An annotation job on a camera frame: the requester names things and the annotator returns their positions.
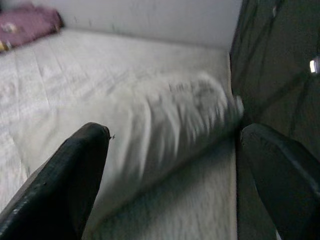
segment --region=pink cloth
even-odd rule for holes
[[[6,32],[2,26],[12,24],[17,32]],[[55,33],[61,26],[58,12],[49,7],[37,6],[32,3],[21,4],[19,7],[0,14],[0,41],[12,47],[34,41],[40,37]]]

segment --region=bed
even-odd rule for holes
[[[232,95],[229,54],[219,49],[62,29],[2,55],[0,209],[34,171],[11,135],[19,122],[85,105],[127,82],[192,71],[209,73]],[[104,220],[93,238],[235,240],[233,137],[195,159]]]

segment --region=white wall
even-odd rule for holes
[[[26,0],[2,0],[4,8]],[[152,39],[231,47],[241,0],[33,0],[66,25]]]

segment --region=mattress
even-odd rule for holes
[[[218,49],[65,29],[0,59],[0,210],[30,174],[10,134],[28,117],[176,71],[205,71],[231,95],[229,55]],[[235,239],[232,141],[108,218],[96,239]]]

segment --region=white pillow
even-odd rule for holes
[[[124,202],[230,133],[242,114],[241,100],[228,96],[209,74],[173,73],[38,114],[11,133],[29,174],[87,122],[105,125],[115,135],[85,228],[87,239]]]

